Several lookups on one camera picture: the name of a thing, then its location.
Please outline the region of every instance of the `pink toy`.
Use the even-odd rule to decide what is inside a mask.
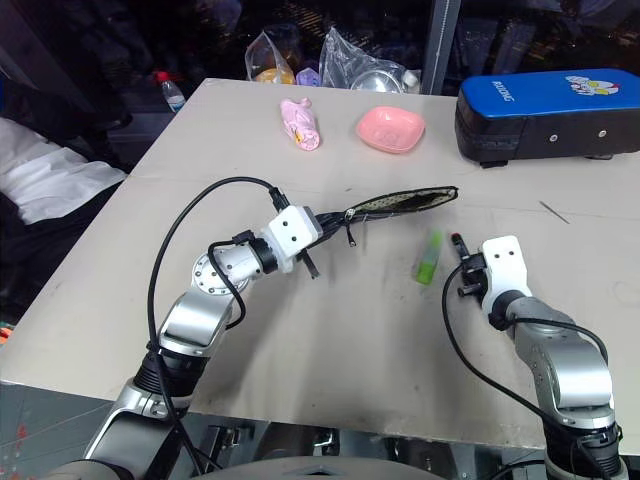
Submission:
[[[311,101],[303,98],[296,103],[288,98],[280,102],[280,113],[287,135],[303,150],[315,150],[320,145],[316,118],[311,111]]]
[[[416,113],[396,107],[369,110],[356,127],[368,145],[389,153],[411,150],[424,132],[424,120]]]

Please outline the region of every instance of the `pink plastic bottle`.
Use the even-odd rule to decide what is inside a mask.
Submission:
[[[320,134],[311,111],[311,101],[303,98],[296,103],[288,98],[280,102],[280,113],[287,135],[303,150],[315,150],[320,145]]]

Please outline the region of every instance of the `water bottle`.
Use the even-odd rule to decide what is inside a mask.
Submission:
[[[167,72],[157,72],[156,80],[162,85],[162,95],[169,104],[172,112],[177,112],[185,104],[186,100],[178,86],[169,79]]]

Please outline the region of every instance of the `red cap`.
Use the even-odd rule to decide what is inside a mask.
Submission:
[[[168,82],[169,80],[171,79],[169,78],[169,74],[167,72],[156,72],[156,81],[158,81],[159,83]]]

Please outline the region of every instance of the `metal pole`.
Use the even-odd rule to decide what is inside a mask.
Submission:
[[[420,93],[440,95],[458,22],[461,0],[433,0]]]

